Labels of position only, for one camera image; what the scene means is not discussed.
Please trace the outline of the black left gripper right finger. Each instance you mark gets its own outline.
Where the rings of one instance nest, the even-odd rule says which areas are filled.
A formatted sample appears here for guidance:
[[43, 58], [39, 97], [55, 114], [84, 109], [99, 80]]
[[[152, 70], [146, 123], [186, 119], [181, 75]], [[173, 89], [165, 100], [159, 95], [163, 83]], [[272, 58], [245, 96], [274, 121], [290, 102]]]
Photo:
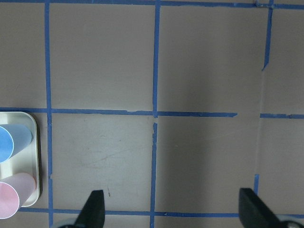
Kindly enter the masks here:
[[250, 188], [240, 188], [238, 215], [244, 228], [276, 228], [280, 220]]

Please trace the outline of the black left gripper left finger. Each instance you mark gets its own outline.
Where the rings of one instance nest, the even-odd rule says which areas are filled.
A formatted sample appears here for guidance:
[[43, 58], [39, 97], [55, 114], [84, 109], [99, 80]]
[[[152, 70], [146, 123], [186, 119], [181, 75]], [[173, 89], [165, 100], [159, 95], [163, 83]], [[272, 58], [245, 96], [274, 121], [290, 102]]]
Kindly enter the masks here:
[[102, 228], [105, 223], [104, 191], [91, 192], [75, 221], [76, 228]]

